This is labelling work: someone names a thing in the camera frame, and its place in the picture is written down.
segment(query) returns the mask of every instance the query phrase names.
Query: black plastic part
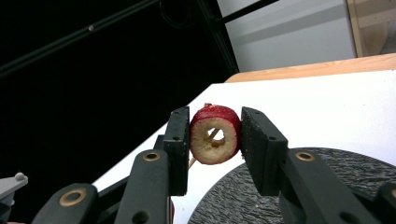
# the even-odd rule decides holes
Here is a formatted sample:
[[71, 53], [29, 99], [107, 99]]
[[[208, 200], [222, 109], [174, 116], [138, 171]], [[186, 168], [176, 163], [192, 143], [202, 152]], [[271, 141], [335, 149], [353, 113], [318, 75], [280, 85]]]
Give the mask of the black plastic part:
[[303, 208], [290, 202], [282, 193], [279, 195], [279, 208], [285, 223], [306, 222], [306, 215]]
[[164, 134], [158, 134], [157, 140], [155, 141], [153, 149], [163, 149], [163, 138], [165, 137]]
[[261, 196], [277, 196], [288, 139], [260, 110], [242, 107], [242, 156]]
[[374, 210], [377, 217], [386, 224], [395, 223], [396, 214], [396, 184], [387, 183], [379, 188], [375, 200]]
[[11, 206], [0, 203], [0, 224], [7, 223], [11, 214]]
[[285, 171], [306, 223], [379, 223], [318, 154], [291, 149]]
[[98, 210], [94, 204], [97, 190], [91, 184], [72, 184], [58, 190], [41, 208], [33, 220], [33, 224], [70, 224], [94, 223]]
[[170, 161], [169, 195], [184, 196], [187, 193], [190, 149], [190, 108], [172, 111], [163, 138], [163, 150]]
[[114, 223], [171, 223], [168, 155], [146, 150], [134, 159]]
[[114, 223], [128, 178], [129, 176], [124, 177], [122, 180], [99, 192], [97, 206], [101, 214], [97, 223]]
[[0, 200], [0, 224], [7, 223], [11, 215], [11, 205], [15, 192], [8, 194]]

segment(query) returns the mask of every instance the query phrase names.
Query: wooden skewer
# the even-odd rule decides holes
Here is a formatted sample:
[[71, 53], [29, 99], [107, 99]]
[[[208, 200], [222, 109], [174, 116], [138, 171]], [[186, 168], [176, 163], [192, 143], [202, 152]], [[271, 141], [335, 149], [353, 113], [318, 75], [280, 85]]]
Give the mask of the wooden skewer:
[[220, 129], [213, 130], [213, 132], [207, 137], [207, 141], [212, 141], [213, 138], [215, 138], [216, 134], [218, 134], [219, 131], [220, 131]]
[[189, 169], [192, 167], [192, 165], [196, 162], [197, 160], [192, 157], [191, 160], [189, 160]]
[[[216, 136], [216, 134], [218, 134], [219, 131], [220, 131], [220, 129], [215, 129], [215, 130], [213, 130], [213, 132], [207, 137], [207, 141], [212, 141], [213, 138]], [[196, 160], [194, 157], [192, 157], [192, 158], [189, 160], [189, 169], [192, 167], [192, 165], [193, 165], [196, 161], [197, 161], [197, 160]]]

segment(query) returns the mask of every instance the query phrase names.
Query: red apple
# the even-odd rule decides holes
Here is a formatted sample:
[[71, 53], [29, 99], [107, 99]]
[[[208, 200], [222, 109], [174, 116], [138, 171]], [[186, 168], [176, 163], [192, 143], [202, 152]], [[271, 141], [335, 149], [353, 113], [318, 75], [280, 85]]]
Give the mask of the red apple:
[[[241, 121], [231, 108], [223, 105], [205, 104], [191, 120], [190, 150], [192, 156], [202, 164], [214, 165], [232, 158], [240, 146]], [[224, 137], [214, 139], [222, 130]]]

